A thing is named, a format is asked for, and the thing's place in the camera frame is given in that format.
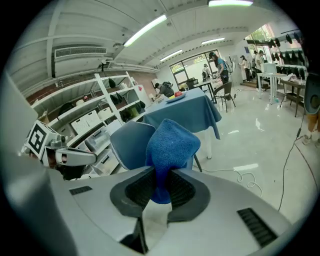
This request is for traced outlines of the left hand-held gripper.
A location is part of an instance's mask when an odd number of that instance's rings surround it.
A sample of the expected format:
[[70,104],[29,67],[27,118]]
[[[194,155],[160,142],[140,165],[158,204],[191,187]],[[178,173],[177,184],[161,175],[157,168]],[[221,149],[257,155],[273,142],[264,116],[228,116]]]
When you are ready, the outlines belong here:
[[40,120],[35,121],[24,145],[44,166],[52,165],[53,158],[65,166],[86,166],[98,160],[95,153],[66,147],[66,137]]

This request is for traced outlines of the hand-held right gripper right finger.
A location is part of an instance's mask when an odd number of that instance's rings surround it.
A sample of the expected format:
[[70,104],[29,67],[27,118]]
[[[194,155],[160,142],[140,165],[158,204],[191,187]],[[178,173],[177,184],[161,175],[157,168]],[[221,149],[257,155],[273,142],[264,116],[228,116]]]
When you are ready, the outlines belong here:
[[149,256],[276,256],[296,227],[243,186],[188,169],[172,170],[204,184],[210,200],[193,220],[173,222]]

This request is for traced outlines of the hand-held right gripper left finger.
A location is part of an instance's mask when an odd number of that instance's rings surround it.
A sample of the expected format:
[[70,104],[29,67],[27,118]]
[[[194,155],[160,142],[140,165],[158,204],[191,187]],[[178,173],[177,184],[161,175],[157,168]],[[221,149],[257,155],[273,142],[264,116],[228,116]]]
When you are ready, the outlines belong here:
[[47,172],[75,255],[148,254],[142,213],[155,190],[154,167],[76,181],[64,180],[54,169]]

